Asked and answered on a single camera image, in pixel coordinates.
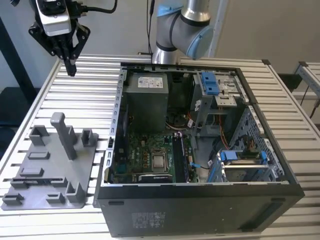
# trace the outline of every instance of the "wire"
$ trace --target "wire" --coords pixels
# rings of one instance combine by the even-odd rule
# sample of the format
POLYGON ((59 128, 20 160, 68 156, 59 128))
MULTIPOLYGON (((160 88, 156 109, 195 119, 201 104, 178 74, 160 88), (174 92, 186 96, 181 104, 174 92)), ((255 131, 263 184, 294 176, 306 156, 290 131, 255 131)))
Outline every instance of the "wire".
POLYGON ((223 145, 225 146, 225 148, 226 148, 227 150, 229 150, 229 147, 228 147, 228 144, 227 144, 227 140, 226 140, 224 131, 222 130, 221 115, 219 115, 219 126, 220 126, 220 138, 221 138, 221 141, 222 141, 223 145))
POLYGON ((148 52, 149 52, 149 54, 151 54, 150 35, 149 35, 149 31, 148 31, 148 23, 149 23, 148 8, 149 8, 149 0, 146 0, 146 37, 148 39, 148 52))
POLYGON ((118 0, 114 0, 114 5, 112 9, 105 9, 105 8, 100 8, 100 7, 95 7, 95 6, 83 6, 83 12, 100 12, 100 13, 104 13, 104 14, 113 14, 118 6, 118 0))
POLYGON ((311 115, 309 117, 310 119, 314 116, 316 109, 317 109, 316 106, 312 109, 311 115))
POLYGON ((305 96, 306 96, 306 94, 307 94, 307 92, 308 92, 308 89, 309 89, 309 86, 306 87, 306 90, 305 90, 304 95, 303 95, 303 97, 302 97, 302 100, 301 100, 301 102, 300 102, 300 106, 302 106, 302 103, 303 103, 304 100, 305 100, 305 96))
POLYGON ((171 129, 173 129, 173 130, 177 130, 177 131, 179 131, 179 130, 186 130, 186 128, 177 128, 177 127, 171 126, 171 125, 169 125, 167 122, 165 122, 165 124, 166 124, 169 128, 171 128, 171 129))

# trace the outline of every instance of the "aluminum table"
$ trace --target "aluminum table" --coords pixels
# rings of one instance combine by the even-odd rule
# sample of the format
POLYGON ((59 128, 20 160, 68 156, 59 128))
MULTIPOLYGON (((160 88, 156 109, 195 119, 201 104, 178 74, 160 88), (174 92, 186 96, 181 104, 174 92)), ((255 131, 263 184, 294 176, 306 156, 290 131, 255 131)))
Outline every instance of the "aluminum table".
MULTIPOLYGON (((10 187, 9 179, 17 174, 31 144, 28 137, 31 127, 45 125, 49 132, 54 132, 50 118, 54 112, 64 112, 66 124, 73 125, 75 132, 92 128, 99 134, 86 205, 81 209, 0 209, 0 237, 9 240, 111 239, 101 211, 93 208, 93 199, 99 163, 108 143, 120 62, 150 61, 150 57, 142 55, 82 55, 77 61, 76 77, 69 77, 65 67, 59 61, 55 63, 0 161, 0 204, 1 197, 10 187)), ((241 68, 305 197, 261 234, 158 236, 150 239, 320 239, 320 133, 274 69, 261 60, 203 58, 193 61, 182 58, 181 63, 241 68)))

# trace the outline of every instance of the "cable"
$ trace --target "cable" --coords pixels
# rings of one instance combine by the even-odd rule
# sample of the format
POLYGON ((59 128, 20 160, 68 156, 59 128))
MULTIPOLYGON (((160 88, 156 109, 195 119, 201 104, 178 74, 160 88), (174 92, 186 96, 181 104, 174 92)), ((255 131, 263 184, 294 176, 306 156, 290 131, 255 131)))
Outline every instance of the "cable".
POLYGON ((316 109, 317 109, 316 106, 312 109, 311 115, 309 117, 310 119, 314 116, 316 109))
POLYGON ((148 52, 151 54, 151 47, 150 47, 150 35, 148 31, 148 23, 149 23, 149 13, 148 13, 148 8, 149 8, 149 0, 146 0, 146 37, 148 39, 148 52))
POLYGON ((220 138, 221 138, 221 141, 222 141, 223 145, 225 146, 225 148, 227 150, 229 150, 229 147, 228 147, 228 144, 227 144, 227 140, 225 138, 224 131, 222 130, 221 115, 219 115, 219 126, 220 126, 220 138))
POLYGON ((169 125, 167 122, 165 122, 165 124, 166 124, 169 128, 171 128, 171 129, 173 129, 173 130, 177 130, 177 131, 179 131, 179 130, 186 130, 186 128, 177 128, 177 127, 171 126, 171 125, 169 125))
POLYGON ((150 45, 150 34, 151 34, 151 22, 152 22, 152 16, 154 15, 154 11, 155 11, 155 3, 156 3, 156 0, 151 0, 151 4, 150 4, 150 20, 149 20, 149 48, 150 48, 150 52, 151 54, 153 53, 152 52, 152 48, 151 48, 151 45, 150 45))
POLYGON ((95 7, 95 6, 83 6, 83 13, 87 13, 89 11, 92 12, 100 12, 100 13, 104 13, 104 14, 113 14, 118 6, 118 0, 114 0, 114 5, 112 9, 105 9, 105 8, 100 8, 100 7, 95 7))
POLYGON ((151 33, 152 16, 155 11, 155 0, 151 0, 149 12, 148 12, 148 8, 149 8, 149 0, 146 0, 146 35, 147 35, 147 39, 148 39, 148 52, 149 52, 149 54, 152 54, 153 52, 152 52, 152 48, 150 45, 150 33, 151 33))
POLYGON ((307 94, 307 92, 308 92, 308 89, 309 89, 309 86, 306 87, 306 90, 305 90, 304 95, 303 95, 303 97, 302 97, 302 100, 301 100, 301 102, 300 102, 300 106, 302 106, 302 103, 303 103, 304 100, 305 100, 305 96, 306 96, 306 94, 307 94))

